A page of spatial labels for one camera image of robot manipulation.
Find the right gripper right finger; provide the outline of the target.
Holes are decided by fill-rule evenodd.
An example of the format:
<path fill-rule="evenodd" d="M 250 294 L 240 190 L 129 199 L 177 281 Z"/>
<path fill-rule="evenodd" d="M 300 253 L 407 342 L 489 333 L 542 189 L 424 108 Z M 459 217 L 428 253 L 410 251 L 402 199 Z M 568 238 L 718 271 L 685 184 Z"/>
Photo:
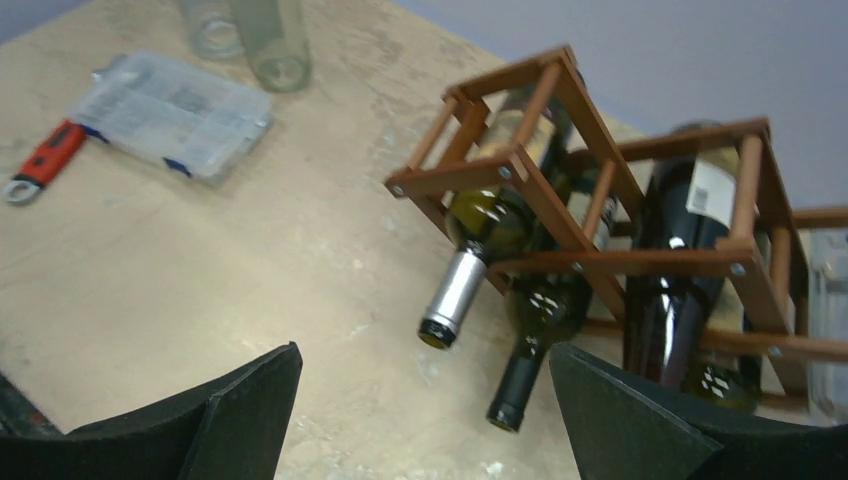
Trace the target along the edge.
<path fill-rule="evenodd" d="M 757 417 L 685 395 L 571 344 L 549 353 L 584 479 L 844 479 L 847 428 Z"/>

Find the dark bottle silver cap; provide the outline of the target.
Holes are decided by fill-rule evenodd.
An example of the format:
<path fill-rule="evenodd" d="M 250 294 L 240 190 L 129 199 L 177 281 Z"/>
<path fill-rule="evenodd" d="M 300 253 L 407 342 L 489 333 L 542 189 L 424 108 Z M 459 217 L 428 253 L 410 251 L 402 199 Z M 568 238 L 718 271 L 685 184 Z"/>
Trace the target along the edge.
<path fill-rule="evenodd" d="M 565 105 L 552 97 L 525 146 L 529 158 L 563 201 L 570 194 L 562 160 L 573 132 Z M 418 336 L 424 343 L 440 350 L 451 347 L 488 267 L 522 253 L 535 224 L 533 210 L 508 186 L 486 186 L 453 195 L 445 227 L 456 252 L 419 324 Z"/>

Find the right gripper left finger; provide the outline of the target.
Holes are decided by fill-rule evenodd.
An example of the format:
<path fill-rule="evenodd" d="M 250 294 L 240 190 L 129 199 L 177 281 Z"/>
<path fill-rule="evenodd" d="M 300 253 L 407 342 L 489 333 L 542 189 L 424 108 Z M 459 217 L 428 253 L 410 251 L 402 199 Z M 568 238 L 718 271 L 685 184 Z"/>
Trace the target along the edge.
<path fill-rule="evenodd" d="M 4 479 L 272 479 L 303 359 L 281 345 L 206 383 L 66 434 L 1 435 Z"/>

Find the clear glass bottle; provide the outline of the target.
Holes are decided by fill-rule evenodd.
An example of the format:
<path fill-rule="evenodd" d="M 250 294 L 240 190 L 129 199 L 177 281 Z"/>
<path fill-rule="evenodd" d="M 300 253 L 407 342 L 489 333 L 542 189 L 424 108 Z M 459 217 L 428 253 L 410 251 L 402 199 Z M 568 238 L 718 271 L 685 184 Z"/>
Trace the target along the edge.
<path fill-rule="evenodd" d="M 241 56 L 237 26 L 225 0 L 176 0 L 192 51 L 207 60 Z"/>
<path fill-rule="evenodd" d="M 229 3 L 249 67 L 261 87 L 287 93 L 304 89 L 312 74 L 300 0 L 233 0 Z"/>

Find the clear bottle black cap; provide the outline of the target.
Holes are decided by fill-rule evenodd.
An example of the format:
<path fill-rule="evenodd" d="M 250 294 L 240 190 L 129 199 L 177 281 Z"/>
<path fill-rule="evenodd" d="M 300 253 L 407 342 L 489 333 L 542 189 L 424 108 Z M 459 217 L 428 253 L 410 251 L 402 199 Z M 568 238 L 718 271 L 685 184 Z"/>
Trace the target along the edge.
<path fill-rule="evenodd" d="M 811 233 L 809 253 L 808 336 L 847 340 L 847 230 Z M 847 422 L 847 364 L 814 362 L 809 366 L 810 408 L 823 425 Z"/>

